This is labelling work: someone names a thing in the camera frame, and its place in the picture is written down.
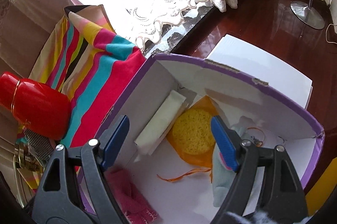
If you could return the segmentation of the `white box lid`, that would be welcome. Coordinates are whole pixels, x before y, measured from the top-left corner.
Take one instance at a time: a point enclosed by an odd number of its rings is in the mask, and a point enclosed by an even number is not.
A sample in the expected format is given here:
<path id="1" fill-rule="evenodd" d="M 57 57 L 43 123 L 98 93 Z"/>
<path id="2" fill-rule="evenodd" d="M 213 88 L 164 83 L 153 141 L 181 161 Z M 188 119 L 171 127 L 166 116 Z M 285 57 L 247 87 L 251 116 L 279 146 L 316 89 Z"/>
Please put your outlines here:
<path id="1" fill-rule="evenodd" d="M 231 35 L 225 35 L 206 59 L 225 64 L 267 82 L 289 99 L 307 109 L 312 80 L 267 51 Z"/>

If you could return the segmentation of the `red thermos bottle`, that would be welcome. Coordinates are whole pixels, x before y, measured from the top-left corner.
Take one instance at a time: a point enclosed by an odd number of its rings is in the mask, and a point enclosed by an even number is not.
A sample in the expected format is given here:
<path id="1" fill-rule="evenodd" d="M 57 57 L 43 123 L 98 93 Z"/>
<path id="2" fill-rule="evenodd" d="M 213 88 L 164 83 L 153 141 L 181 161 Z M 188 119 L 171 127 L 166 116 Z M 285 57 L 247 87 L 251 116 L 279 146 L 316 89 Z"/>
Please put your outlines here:
<path id="1" fill-rule="evenodd" d="M 3 73 L 1 106 L 27 129 L 44 137 L 59 141 L 67 132 L 71 116 L 70 100 L 41 82 Z"/>

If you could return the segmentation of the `grey checkered cloth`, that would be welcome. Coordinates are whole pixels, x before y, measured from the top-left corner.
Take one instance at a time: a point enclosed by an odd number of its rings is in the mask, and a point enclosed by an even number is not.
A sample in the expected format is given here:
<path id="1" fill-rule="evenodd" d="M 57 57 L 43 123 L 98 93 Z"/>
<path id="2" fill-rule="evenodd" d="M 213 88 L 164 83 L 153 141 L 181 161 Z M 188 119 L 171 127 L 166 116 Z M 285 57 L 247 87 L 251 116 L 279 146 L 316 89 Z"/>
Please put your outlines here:
<path id="1" fill-rule="evenodd" d="M 50 140 L 47 137 L 37 134 L 29 129 L 25 129 L 23 132 L 27 140 L 29 152 L 38 160 L 39 163 L 45 166 L 54 151 Z"/>

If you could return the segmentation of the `striped colourful blanket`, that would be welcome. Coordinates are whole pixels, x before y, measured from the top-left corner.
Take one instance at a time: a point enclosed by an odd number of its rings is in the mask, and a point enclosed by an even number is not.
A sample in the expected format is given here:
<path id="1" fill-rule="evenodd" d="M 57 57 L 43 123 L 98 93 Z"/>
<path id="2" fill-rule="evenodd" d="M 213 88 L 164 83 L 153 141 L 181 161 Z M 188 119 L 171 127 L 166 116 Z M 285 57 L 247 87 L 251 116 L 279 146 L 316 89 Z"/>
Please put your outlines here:
<path id="1" fill-rule="evenodd" d="M 145 60 L 115 33 L 102 5 L 65 7 L 29 75 L 71 102 L 61 144 L 73 148 L 93 138 Z"/>

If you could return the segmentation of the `pink knitted cloth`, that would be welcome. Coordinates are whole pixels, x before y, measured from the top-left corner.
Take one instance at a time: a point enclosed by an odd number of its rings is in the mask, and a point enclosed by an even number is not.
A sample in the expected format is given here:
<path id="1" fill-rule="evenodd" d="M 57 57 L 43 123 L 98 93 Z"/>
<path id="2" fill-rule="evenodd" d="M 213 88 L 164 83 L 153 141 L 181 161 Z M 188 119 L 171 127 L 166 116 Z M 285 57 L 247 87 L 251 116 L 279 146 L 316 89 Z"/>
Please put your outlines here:
<path id="1" fill-rule="evenodd" d="M 129 223 L 153 223 L 159 218 L 158 213 L 132 182 L 131 175 L 126 169 L 111 169 L 104 175 Z"/>

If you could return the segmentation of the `yellow sponge in orange bag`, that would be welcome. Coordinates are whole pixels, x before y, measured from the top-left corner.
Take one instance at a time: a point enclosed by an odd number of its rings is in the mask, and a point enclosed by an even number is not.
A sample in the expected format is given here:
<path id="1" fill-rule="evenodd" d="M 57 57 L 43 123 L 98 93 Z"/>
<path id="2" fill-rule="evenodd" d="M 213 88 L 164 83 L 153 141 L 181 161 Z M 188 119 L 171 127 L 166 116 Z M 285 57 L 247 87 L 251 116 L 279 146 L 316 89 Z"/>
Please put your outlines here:
<path id="1" fill-rule="evenodd" d="M 176 178 L 159 179 L 177 182 L 196 173 L 212 172 L 215 139 L 211 119 L 217 114 L 211 98 L 204 96 L 176 119 L 166 138 L 180 159 L 195 168 Z"/>

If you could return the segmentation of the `purple white cardboard box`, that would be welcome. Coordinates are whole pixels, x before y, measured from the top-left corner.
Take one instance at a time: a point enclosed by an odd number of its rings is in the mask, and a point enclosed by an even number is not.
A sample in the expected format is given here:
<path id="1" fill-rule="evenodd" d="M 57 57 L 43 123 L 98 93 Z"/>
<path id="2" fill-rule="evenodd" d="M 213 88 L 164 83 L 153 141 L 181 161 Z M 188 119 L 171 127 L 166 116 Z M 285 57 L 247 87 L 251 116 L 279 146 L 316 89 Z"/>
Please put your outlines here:
<path id="1" fill-rule="evenodd" d="M 158 212 L 160 223 L 212 223 L 218 212 L 208 174 L 169 182 L 191 166 L 167 141 L 152 155 L 138 158 L 134 141 L 172 90 L 192 103 L 210 97 L 228 126 L 252 119 L 266 136 L 265 147 L 283 145 L 302 186 L 307 185 L 325 136 L 322 125 L 308 111 L 260 80 L 222 64 L 158 54 L 138 70 L 110 108 L 98 134 L 111 129 L 119 116 L 129 118 L 130 130 L 116 164 L 130 172 L 137 189 Z"/>

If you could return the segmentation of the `chrome floor lamp stand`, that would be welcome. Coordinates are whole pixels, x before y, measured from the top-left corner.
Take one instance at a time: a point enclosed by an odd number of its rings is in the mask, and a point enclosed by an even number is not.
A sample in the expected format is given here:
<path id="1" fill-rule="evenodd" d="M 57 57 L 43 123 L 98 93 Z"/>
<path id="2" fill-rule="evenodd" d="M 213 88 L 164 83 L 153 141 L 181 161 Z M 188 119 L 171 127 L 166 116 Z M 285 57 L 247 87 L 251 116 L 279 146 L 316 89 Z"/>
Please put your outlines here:
<path id="1" fill-rule="evenodd" d="M 309 0 L 308 4 L 301 1 L 293 1 L 290 7 L 293 14 L 296 15 L 301 22 L 313 29 L 322 30 L 325 22 L 320 13 L 312 6 L 313 1 L 314 0 Z"/>

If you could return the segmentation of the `beige embroidered curtain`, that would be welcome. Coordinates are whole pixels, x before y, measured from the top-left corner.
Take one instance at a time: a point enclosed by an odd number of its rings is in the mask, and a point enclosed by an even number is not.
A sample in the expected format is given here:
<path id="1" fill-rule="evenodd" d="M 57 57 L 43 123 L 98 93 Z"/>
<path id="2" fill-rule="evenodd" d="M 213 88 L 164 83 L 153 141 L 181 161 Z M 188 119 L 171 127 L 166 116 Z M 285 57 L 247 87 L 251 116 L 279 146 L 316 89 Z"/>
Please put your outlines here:
<path id="1" fill-rule="evenodd" d="M 45 42 L 76 0 L 1 0 L 1 72 L 28 77 Z"/>

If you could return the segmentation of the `yellow object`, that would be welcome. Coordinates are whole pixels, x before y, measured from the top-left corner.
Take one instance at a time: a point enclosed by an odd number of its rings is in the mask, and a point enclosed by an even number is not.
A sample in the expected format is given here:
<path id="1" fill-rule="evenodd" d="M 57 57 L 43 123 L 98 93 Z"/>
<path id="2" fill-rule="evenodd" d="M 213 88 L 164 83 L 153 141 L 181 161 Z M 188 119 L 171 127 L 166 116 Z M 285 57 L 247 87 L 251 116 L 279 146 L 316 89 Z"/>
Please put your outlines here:
<path id="1" fill-rule="evenodd" d="M 336 175 L 325 171 L 306 195 L 309 216 L 314 215 L 327 201 L 336 186 Z"/>

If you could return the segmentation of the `white foam block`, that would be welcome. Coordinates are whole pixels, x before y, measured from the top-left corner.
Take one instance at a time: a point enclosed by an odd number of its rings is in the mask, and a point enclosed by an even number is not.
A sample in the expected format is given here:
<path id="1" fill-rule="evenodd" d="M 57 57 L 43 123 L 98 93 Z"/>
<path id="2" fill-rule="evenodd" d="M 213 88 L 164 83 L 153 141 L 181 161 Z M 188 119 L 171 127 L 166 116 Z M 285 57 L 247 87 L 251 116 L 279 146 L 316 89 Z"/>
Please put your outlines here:
<path id="1" fill-rule="evenodd" d="M 170 130 L 170 125 L 186 107 L 186 97 L 172 90 L 134 143 L 140 155 L 151 155 Z"/>

